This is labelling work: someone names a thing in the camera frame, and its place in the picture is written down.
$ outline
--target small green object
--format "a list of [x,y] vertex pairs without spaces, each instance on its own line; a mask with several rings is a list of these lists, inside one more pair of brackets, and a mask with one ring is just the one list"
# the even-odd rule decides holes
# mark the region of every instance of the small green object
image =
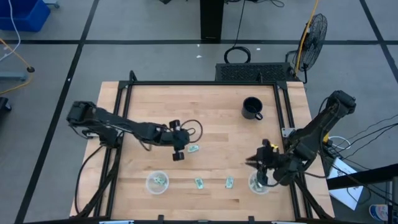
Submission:
[[189,148],[188,148],[189,153],[196,152],[197,150],[199,150],[199,145],[192,145],[192,146],[189,146]]
[[164,185],[164,183],[166,182],[166,180],[162,177],[155,177],[154,181],[156,184],[159,184],[159,185]]
[[228,189],[231,189],[234,185],[234,178],[233,177],[227,177],[226,182],[225,182],[225,187]]
[[198,189],[203,189],[203,180],[201,178],[195,178],[195,183],[197,184]]

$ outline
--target black wire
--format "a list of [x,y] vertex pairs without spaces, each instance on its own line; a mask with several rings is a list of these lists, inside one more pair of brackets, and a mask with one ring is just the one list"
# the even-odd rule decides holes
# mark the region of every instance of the black wire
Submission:
[[243,0],[243,6],[242,6],[242,12],[241,12],[241,18],[239,20],[239,27],[238,27],[238,33],[236,34],[236,38],[235,38],[235,43],[234,45],[228,49],[225,53],[224,53],[224,61],[225,63],[229,63],[228,61],[228,54],[232,51],[232,50],[241,50],[244,53],[246,53],[246,55],[248,56],[248,58],[246,59],[246,61],[244,63],[250,63],[251,61],[251,53],[250,50],[247,47],[235,47],[236,43],[238,43],[238,37],[239,37],[239,31],[241,30],[241,24],[242,24],[242,18],[243,18],[243,11],[244,11],[244,4],[246,3],[246,0]]
[[282,182],[282,180],[284,180],[286,177],[287,177],[287,175],[284,175],[278,182],[276,182],[276,183],[274,183],[274,184],[271,184],[271,185],[268,185],[268,184],[262,185],[262,184],[261,184],[261,186],[263,186],[263,187],[276,187],[276,186],[278,186],[278,185]]
[[318,114],[320,114],[321,113],[321,110],[322,110],[322,107],[323,107],[323,104],[326,102],[326,100],[327,99],[329,99],[329,97],[326,97],[323,101],[322,101],[322,103],[321,103],[321,106],[319,107],[319,110],[318,110]]
[[199,126],[200,126],[200,135],[199,135],[198,139],[195,140],[195,141],[190,141],[190,142],[189,142],[189,143],[195,143],[195,142],[199,141],[200,138],[201,138],[201,136],[203,135],[203,126],[201,125],[201,123],[200,123],[198,120],[196,120],[196,119],[189,119],[188,121],[186,121],[186,122],[184,122],[184,123],[181,124],[181,128],[183,128],[183,126],[184,126],[185,124],[189,123],[189,122],[196,122],[196,123],[198,123]]
[[[323,159],[324,161],[326,161],[328,163],[329,166],[332,166],[333,168],[335,168],[336,170],[344,173],[349,179],[351,179],[353,182],[356,182],[358,185],[362,185],[363,187],[367,188],[370,192],[373,192],[374,194],[376,194],[377,196],[379,196],[380,198],[383,198],[385,200],[387,200],[388,202],[390,202],[391,204],[398,206],[397,203],[393,202],[392,200],[390,200],[389,198],[386,198],[385,196],[379,194],[378,192],[376,192],[375,190],[371,189],[369,187],[368,184],[363,184],[361,182],[359,182],[358,180],[356,180],[354,177],[352,177],[350,174],[347,174],[345,171],[342,171],[340,168],[336,167],[335,165],[333,165],[330,161],[328,161],[327,159]],[[386,192],[378,187],[376,187],[375,185],[372,185],[374,188],[380,190],[381,192],[385,193],[385,194],[390,194],[389,192]]]
[[89,155],[87,157],[87,159],[83,162],[83,164],[80,167],[79,173],[77,175],[77,181],[76,181],[76,186],[75,186],[75,210],[76,213],[79,214],[79,208],[77,205],[77,194],[78,194],[78,190],[79,190],[79,182],[80,182],[80,176],[81,176],[81,172],[83,171],[83,168],[85,167],[86,163],[95,155],[97,154],[97,152],[100,151],[100,149],[102,148],[102,146],[100,146],[99,148],[97,148],[91,155]]
[[197,132],[195,128],[188,128],[187,131],[189,133],[189,136],[193,136]]
[[356,200],[356,199],[354,198],[353,195],[351,195],[351,193],[349,192],[348,189],[349,189],[349,188],[347,187],[346,190],[347,190],[348,195],[351,196],[351,198],[353,198],[354,201],[355,201],[358,205],[363,205],[363,204],[365,204],[365,203],[368,202],[368,201],[371,199],[371,197],[372,197],[372,192],[371,192],[369,189],[365,188],[366,190],[368,190],[369,196],[368,196],[368,198],[365,199],[363,202],[360,202],[359,200]]
[[[321,109],[322,109],[322,106],[323,106],[323,104],[326,102],[327,99],[328,99],[328,97],[325,98],[325,99],[322,101],[321,106],[319,107],[318,114],[320,114]],[[392,127],[394,127],[394,126],[396,126],[396,125],[398,125],[398,123],[392,124],[392,125],[389,125],[389,126],[386,126],[386,127],[383,127],[383,128],[381,128],[381,129],[378,129],[377,131],[374,131],[374,132],[372,132],[372,133],[370,133],[370,134],[367,134],[367,135],[365,135],[365,136],[363,136],[363,137],[361,137],[361,138],[355,140],[353,143],[351,143],[351,146],[352,146],[355,142],[359,141],[359,140],[362,139],[362,138],[365,138],[365,137],[367,137],[367,136],[369,136],[369,135],[371,135],[371,134],[374,134],[374,133],[376,133],[376,132],[378,132],[378,131],[380,131],[380,130],[382,130],[382,129],[384,129],[384,128],[388,128],[388,127],[390,127],[390,126],[391,126],[391,128],[392,128]],[[377,193],[377,192],[371,190],[371,189],[368,187],[367,184],[362,184],[362,183],[360,183],[360,182],[357,181],[355,178],[353,178],[352,176],[350,176],[350,175],[347,174],[346,172],[342,171],[341,169],[337,168],[337,167],[334,166],[330,161],[328,161],[328,159],[325,158],[325,156],[324,156],[323,153],[322,153],[322,142],[323,142],[323,138],[322,138],[322,134],[321,134],[321,138],[320,138],[320,149],[321,149],[321,150],[320,150],[319,154],[320,154],[320,156],[321,156],[321,158],[322,158],[322,162],[324,162],[324,161],[327,162],[330,166],[332,166],[332,167],[334,167],[335,169],[339,170],[340,172],[346,174],[347,177],[350,178],[352,181],[356,182],[356,183],[359,184],[359,185],[363,185],[363,186],[366,187],[370,192],[375,193],[375,194],[378,195],[379,197],[385,198],[385,197],[382,196],[381,194],[379,194],[379,193]],[[315,174],[308,174],[308,175],[311,175],[311,176],[313,176],[313,177],[318,177],[318,178],[326,178],[326,176],[325,176],[325,177],[322,177],[322,176],[317,176],[317,175],[315,175]],[[376,186],[374,186],[374,185],[372,185],[372,186],[375,187],[375,188],[377,188],[377,189],[380,190],[381,192],[387,193],[387,192],[385,192],[384,190],[381,190],[380,188],[378,188],[378,187],[376,187]]]
[[244,11],[244,4],[245,4],[245,3],[246,3],[246,0],[243,0],[241,18],[240,18],[240,20],[239,20],[238,33],[236,34],[235,43],[234,43],[233,47],[235,47],[235,46],[236,46],[236,43],[238,42],[239,31],[241,30],[241,24],[242,24],[243,11]]
[[148,152],[150,152],[150,151],[152,150],[152,145],[150,145],[150,144],[149,144],[149,147],[146,147],[142,141],[139,141],[139,144],[141,144],[141,146],[142,146],[145,150],[147,150]]
[[384,134],[386,131],[390,130],[391,128],[395,127],[397,125],[391,126],[390,128],[387,128],[386,130],[382,131],[378,136],[376,136],[374,139],[370,140],[368,143],[366,143],[365,145],[359,147],[357,150],[355,150],[352,154],[344,157],[344,159],[349,158],[350,156],[353,156],[354,154],[356,154],[360,149],[362,149],[363,147],[367,146],[368,144],[370,144],[371,142],[373,142],[374,140],[376,140],[378,137],[380,137],[382,134]]
[[254,3],[262,3],[262,2],[266,2],[266,1],[270,1],[276,7],[285,7],[285,3],[283,3],[280,0],[262,0],[262,1],[257,1],[257,2],[254,2]]
[[390,117],[390,118],[382,119],[382,120],[380,120],[380,121],[378,121],[378,122],[376,122],[376,123],[374,123],[374,124],[371,124],[371,125],[369,125],[365,130],[356,133],[354,136],[351,136],[351,137],[348,138],[347,140],[353,139],[353,138],[355,138],[356,136],[358,136],[358,135],[360,135],[360,134],[366,132],[367,130],[369,130],[369,128],[371,128],[371,127],[373,127],[373,126],[376,126],[376,125],[380,124],[380,123],[383,122],[383,121],[389,121],[389,120],[391,120],[391,119],[394,119],[394,118],[397,117],[397,116],[398,116],[398,114],[395,114],[394,116],[392,116],[392,117]]
[[319,178],[319,179],[327,178],[327,176],[319,176],[319,175],[311,174],[309,172],[304,172],[304,174],[307,174],[307,175],[310,175],[312,177],[316,177],[316,178]]
[[350,161],[350,162],[352,162],[353,164],[356,164],[356,165],[358,165],[358,166],[362,167],[363,169],[367,169],[367,170],[369,170],[369,169],[370,169],[370,168],[367,168],[367,167],[365,167],[365,166],[362,166],[361,164],[359,164],[359,163],[357,163],[357,162],[354,162],[354,161],[352,161],[352,160],[349,160],[349,159],[347,159],[347,158],[344,158],[343,156],[341,157],[341,160],[347,160],[347,161]]
[[[364,139],[364,138],[366,138],[366,137],[368,137],[368,136],[370,136],[370,135],[372,135],[372,134],[374,134],[374,133],[377,133],[377,132],[379,132],[379,131],[381,131],[381,130],[383,130],[383,129],[390,128],[390,127],[394,127],[394,126],[397,126],[397,125],[398,125],[398,123],[395,123],[395,124],[387,125],[387,126],[385,126],[385,127],[383,127],[383,128],[379,128],[379,129],[377,129],[377,130],[371,132],[370,134],[367,134],[367,135],[365,135],[365,136],[363,136],[363,137],[360,137],[360,138],[358,138],[357,140],[353,141],[353,142],[351,143],[350,146],[352,146],[353,144],[355,144],[355,143],[358,142],[359,140]],[[345,147],[344,149],[339,150],[339,151],[337,151],[337,152],[340,153],[340,152],[344,151],[345,149],[347,149],[347,148],[350,147],[350,146],[347,146],[347,147]]]
[[75,129],[72,125],[69,125],[69,127],[72,128],[72,130],[73,130],[79,137],[82,137],[83,139],[89,139],[88,137],[79,134],[79,133],[76,131],[76,129]]
[[[242,1],[242,0],[225,0],[224,2],[225,2],[226,4],[228,4],[229,2],[240,2],[240,1]],[[273,5],[276,6],[276,7],[285,7],[285,3],[283,3],[283,2],[280,1],[280,0],[262,0],[262,1],[248,0],[248,1],[251,1],[251,2],[253,2],[253,3],[262,3],[262,2],[270,1],[270,2],[273,3]]]

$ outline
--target wooden tabletop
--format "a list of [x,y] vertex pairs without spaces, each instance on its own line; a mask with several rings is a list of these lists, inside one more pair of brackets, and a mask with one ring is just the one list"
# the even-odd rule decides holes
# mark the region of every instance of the wooden tabletop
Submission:
[[[104,82],[97,106],[113,111],[117,82]],[[288,83],[290,104],[297,128],[311,121],[302,83]],[[125,94],[122,97],[123,110]],[[243,100],[255,96],[262,101],[262,121],[247,120],[241,115]],[[200,150],[185,151],[185,160],[174,162],[171,147],[153,147],[147,152],[132,135],[124,137],[112,219],[155,220],[294,220],[289,187],[271,188],[268,194],[254,194],[248,178],[254,171],[244,164],[256,153],[262,139],[282,148],[280,127],[271,86],[133,86],[128,118],[168,124],[179,119],[197,119],[203,125],[203,137],[196,143]],[[284,110],[285,123],[287,116]],[[98,140],[88,141],[85,158],[96,148]],[[95,155],[82,172],[78,194],[80,209],[98,188],[105,150]],[[146,178],[162,170],[170,179],[169,188],[161,195],[146,190]],[[320,159],[308,172],[323,175]],[[228,176],[234,177],[232,189],[225,188]],[[194,179],[204,181],[197,189]],[[306,176],[307,186],[324,210],[334,216],[326,181]],[[301,216],[305,216],[302,195],[297,190]],[[108,193],[104,194],[104,214]]]

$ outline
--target black floor stripe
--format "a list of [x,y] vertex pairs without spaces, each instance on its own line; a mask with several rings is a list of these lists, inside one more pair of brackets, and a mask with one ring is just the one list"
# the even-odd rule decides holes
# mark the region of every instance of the black floor stripe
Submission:
[[[5,40],[17,44],[18,40]],[[21,44],[80,44],[82,40],[22,40]],[[157,44],[234,44],[235,40],[84,40],[84,44],[98,45],[157,45]],[[238,40],[238,44],[298,45],[299,40]],[[325,40],[324,45],[398,45],[398,40]]]
[[360,1],[361,5],[362,5],[362,8],[363,8],[363,10],[365,12],[366,17],[368,18],[368,21],[369,21],[369,23],[370,23],[370,25],[371,25],[371,27],[373,29],[374,35],[376,35],[377,40],[380,41],[380,43],[381,43],[380,44],[381,49],[383,51],[384,56],[386,57],[388,65],[390,66],[392,74],[394,75],[394,77],[396,78],[396,81],[398,82],[398,68],[397,68],[397,65],[396,65],[394,59],[391,56],[391,53],[390,53],[390,51],[389,51],[389,49],[388,49],[388,47],[386,45],[386,42],[383,39],[383,36],[380,33],[379,28],[376,25],[376,21],[373,19],[371,11],[369,10],[368,5],[366,4],[366,1],[365,0],[359,0],[359,1]]
[[[5,40],[8,44],[18,44],[18,40]],[[79,44],[80,40],[21,40],[21,44]]]
[[68,90],[69,90],[70,84],[72,82],[73,75],[75,74],[75,70],[76,70],[77,64],[80,59],[81,50],[83,49],[83,46],[84,46],[84,40],[87,38],[88,30],[90,29],[90,25],[93,21],[94,14],[95,14],[96,8],[98,6],[98,1],[99,0],[93,1],[93,5],[91,7],[89,16],[87,18],[85,28],[81,35],[80,43],[76,49],[76,53],[75,53],[75,56],[73,57],[72,64],[70,65],[68,75],[65,79],[65,83],[63,84],[60,98],[57,103],[57,107],[55,108],[55,112],[51,119],[49,130],[47,131],[42,149],[40,150],[39,158],[37,159],[35,168],[32,173],[32,177],[30,178],[24,198],[22,199],[21,206],[19,207],[19,211],[18,211],[16,220],[15,220],[16,224],[23,223],[25,220],[25,216],[26,216],[27,210],[29,208],[30,201],[32,200],[34,191],[36,189],[37,182],[39,181],[40,173],[43,169],[45,158],[47,157],[47,153],[49,152],[49,149],[50,149],[50,145],[51,145],[51,141],[52,141],[52,138],[53,138],[53,135],[55,132],[55,128],[57,127],[58,121],[60,119],[63,104],[65,103],[65,99],[68,95]]

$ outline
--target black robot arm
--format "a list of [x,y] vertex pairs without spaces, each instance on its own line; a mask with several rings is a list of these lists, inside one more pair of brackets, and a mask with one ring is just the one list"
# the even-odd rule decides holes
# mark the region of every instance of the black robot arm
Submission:
[[92,102],[75,101],[67,116],[69,125],[73,128],[89,129],[90,133],[99,136],[102,146],[119,147],[122,132],[130,133],[143,143],[155,146],[173,146],[173,160],[184,159],[180,152],[190,142],[187,130],[180,127],[180,121],[175,120],[165,124],[137,123],[107,112]]
[[339,90],[327,99],[325,109],[306,127],[293,130],[284,139],[284,154],[268,140],[263,140],[257,154],[246,159],[246,164],[258,170],[257,180],[267,185],[267,169],[274,169],[273,177],[280,185],[289,185],[299,172],[306,171],[317,157],[322,147],[322,139],[333,126],[347,114],[354,113],[355,98]]

